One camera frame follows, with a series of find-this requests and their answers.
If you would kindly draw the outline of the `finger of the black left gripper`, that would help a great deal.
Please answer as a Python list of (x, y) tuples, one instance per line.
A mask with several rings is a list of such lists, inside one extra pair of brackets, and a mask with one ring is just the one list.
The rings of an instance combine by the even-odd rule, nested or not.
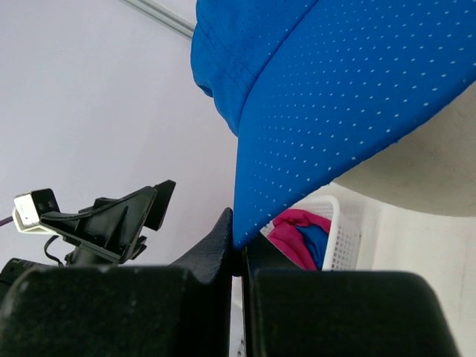
[(156, 191), (156, 195), (145, 220), (144, 227), (159, 230), (163, 224), (170, 200), (176, 188), (176, 183), (172, 180), (166, 180), (153, 188)]

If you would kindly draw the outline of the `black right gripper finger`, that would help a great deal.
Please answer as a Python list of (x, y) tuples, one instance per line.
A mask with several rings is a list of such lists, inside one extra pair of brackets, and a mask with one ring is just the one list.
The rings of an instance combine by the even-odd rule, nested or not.
[(457, 356), (434, 290), (402, 271), (305, 271), (266, 238), (242, 251), (248, 356)]

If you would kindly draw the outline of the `pink cap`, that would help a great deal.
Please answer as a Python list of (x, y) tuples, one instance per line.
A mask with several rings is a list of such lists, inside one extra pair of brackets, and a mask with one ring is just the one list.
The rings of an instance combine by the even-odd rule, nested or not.
[(272, 223), (274, 227), (268, 235), (268, 240), (300, 268), (317, 271), (297, 227), (317, 225), (328, 233), (329, 239), (331, 221), (307, 210), (288, 209), (277, 216)]

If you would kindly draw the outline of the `cream mannequin head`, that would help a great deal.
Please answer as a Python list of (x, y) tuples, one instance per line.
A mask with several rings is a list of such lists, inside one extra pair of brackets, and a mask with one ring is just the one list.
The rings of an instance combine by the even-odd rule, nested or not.
[(475, 86), (334, 182), (407, 210), (475, 216)]

